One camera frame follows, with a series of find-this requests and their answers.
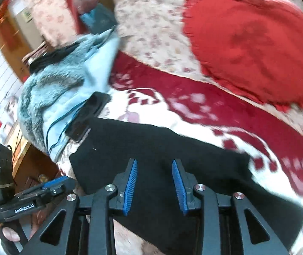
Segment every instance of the finger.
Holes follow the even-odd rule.
[[[3,235],[11,242],[19,242],[20,238],[16,231],[9,227],[3,227]]]

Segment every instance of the metal screw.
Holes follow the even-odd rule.
[[[69,195],[66,197],[66,199],[67,199],[68,201],[74,201],[74,200],[76,199],[76,195],[75,195],[75,194],[69,194]]]
[[[112,192],[113,190],[115,190],[116,186],[114,184],[109,184],[106,185],[106,191],[108,192]]]
[[[196,184],[195,189],[198,191],[204,191],[206,189],[206,186],[203,184]]]
[[[236,199],[242,200],[242,199],[244,199],[244,194],[243,194],[243,193],[240,193],[240,192],[237,192],[237,193],[234,193],[234,197],[235,197]]]

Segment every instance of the red and white blanket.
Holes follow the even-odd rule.
[[[255,182],[303,206],[303,136],[273,115],[213,85],[161,72],[122,52],[115,61],[111,85],[112,99],[101,118],[167,127],[225,149],[247,152]],[[58,162],[71,177],[69,156],[78,146],[70,142]],[[118,255],[139,254],[143,248],[155,252],[118,223],[115,229]],[[291,254],[303,255],[303,227]]]

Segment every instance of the pink floral fabric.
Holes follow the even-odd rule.
[[[303,11],[301,0],[289,1]],[[190,41],[182,33],[183,4],[184,0],[120,0],[115,15],[119,23],[118,33],[123,38],[122,51],[161,71],[210,83],[233,94],[202,75]],[[260,105],[238,97],[271,113],[303,135],[303,110],[298,106],[292,105],[284,113],[272,105]]]
[[[65,0],[25,0],[44,38],[59,46],[76,39],[75,21]]]

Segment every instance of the triangular cutout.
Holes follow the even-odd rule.
[[[269,235],[253,213],[249,209],[246,209],[244,215],[246,217],[251,243],[259,244],[261,242],[269,241]]]
[[[61,237],[65,216],[65,210],[59,211],[59,213],[55,216],[51,224],[45,229],[45,231],[40,236],[41,242],[52,245],[59,244],[59,239]]]

